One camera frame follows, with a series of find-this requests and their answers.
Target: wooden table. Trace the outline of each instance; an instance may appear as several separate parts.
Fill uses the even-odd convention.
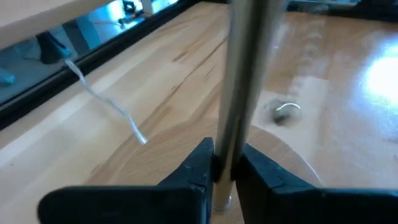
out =
[[[0,49],[82,16],[111,0],[10,0],[0,2]]]
[[[40,198],[65,185],[155,184],[214,134],[227,21],[226,5],[199,3],[87,76],[131,112],[144,147],[80,83],[1,131],[0,223],[32,223]],[[398,188],[397,30],[287,13],[249,142],[314,184]],[[275,126],[264,105],[287,94],[302,118]],[[213,221],[242,223],[237,200]]]

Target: small metal object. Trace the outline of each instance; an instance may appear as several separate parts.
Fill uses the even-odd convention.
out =
[[[296,110],[301,110],[301,107],[296,103],[274,100],[270,103],[269,109],[273,122],[277,125],[284,125],[297,118]]]

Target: white cable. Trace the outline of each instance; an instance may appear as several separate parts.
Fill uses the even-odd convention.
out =
[[[79,76],[79,79],[81,81],[81,84],[84,86],[84,88],[86,89],[87,92],[89,92],[91,95],[97,97],[98,99],[102,100],[103,102],[111,105],[114,109],[116,109],[118,112],[120,112],[128,121],[130,124],[130,128],[133,131],[133,133],[137,136],[139,142],[141,144],[145,144],[147,142],[147,139],[145,138],[145,136],[139,131],[137,125],[135,124],[134,120],[132,119],[132,117],[130,116],[130,114],[123,109],[120,105],[118,105],[114,100],[109,99],[107,97],[104,96],[100,96],[99,94],[97,94],[87,83],[86,80],[82,74],[82,72],[80,71],[80,69],[70,60],[70,59],[65,59],[65,63],[68,65],[68,67],[76,73],[76,75]]]

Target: blue object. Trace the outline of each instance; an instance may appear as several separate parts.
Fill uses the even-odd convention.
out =
[[[15,76],[11,72],[0,68],[0,85],[12,85],[15,82]]]

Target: metal rod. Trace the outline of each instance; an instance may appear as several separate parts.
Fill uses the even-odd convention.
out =
[[[266,76],[275,28],[286,0],[233,0],[226,72],[218,120],[213,209],[231,202],[231,169],[242,156],[246,135]]]

